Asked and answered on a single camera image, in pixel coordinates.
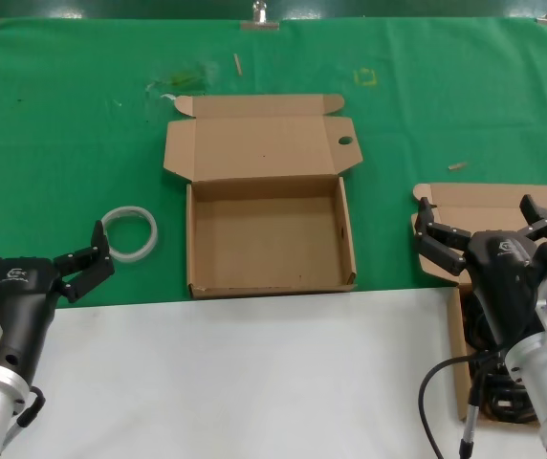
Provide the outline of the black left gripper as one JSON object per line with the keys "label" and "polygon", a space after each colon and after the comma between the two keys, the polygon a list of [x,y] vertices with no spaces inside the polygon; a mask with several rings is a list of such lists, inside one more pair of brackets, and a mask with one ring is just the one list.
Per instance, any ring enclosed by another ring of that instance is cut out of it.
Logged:
{"label": "black left gripper", "polygon": [[0,258],[0,366],[32,382],[60,296],[75,303],[114,272],[100,220],[90,246],[60,255],[55,265],[47,258]]}

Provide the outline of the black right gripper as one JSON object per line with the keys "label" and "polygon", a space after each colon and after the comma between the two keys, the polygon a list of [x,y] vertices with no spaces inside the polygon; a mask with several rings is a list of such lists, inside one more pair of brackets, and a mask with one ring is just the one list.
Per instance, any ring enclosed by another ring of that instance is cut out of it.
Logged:
{"label": "black right gripper", "polygon": [[433,205],[422,197],[414,223],[420,255],[455,276],[466,268],[472,291],[501,347],[512,347],[539,329],[535,308],[545,268],[536,242],[547,239],[547,209],[530,194],[522,197],[519,208],[525,228],[478,231],[470,238],[467,230],[437,223]]}

